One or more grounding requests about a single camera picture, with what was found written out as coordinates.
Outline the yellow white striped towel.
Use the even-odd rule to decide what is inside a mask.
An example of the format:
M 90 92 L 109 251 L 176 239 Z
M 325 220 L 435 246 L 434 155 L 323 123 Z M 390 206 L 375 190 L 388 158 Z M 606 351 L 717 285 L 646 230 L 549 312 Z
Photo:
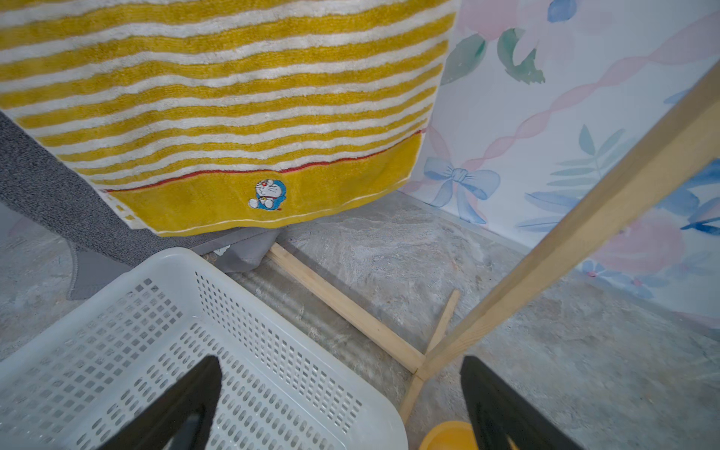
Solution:
M 121 221 L 277 229 L 411 177 L 456 1 L 5 1 L 1 110 Z

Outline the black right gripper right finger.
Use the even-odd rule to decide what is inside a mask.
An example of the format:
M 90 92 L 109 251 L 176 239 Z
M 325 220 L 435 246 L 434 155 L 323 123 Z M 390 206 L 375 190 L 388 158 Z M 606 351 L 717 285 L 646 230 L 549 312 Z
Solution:
M 463 358 L 460 383 L 480 449 L 581 449 L 479 358 Z

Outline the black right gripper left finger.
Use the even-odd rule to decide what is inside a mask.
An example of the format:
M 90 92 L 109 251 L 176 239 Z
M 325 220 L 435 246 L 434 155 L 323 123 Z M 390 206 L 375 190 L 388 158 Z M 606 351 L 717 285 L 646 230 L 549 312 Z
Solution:
M 219 358 L 204 357 L 103 449 L 204 449 L 221 394 Z

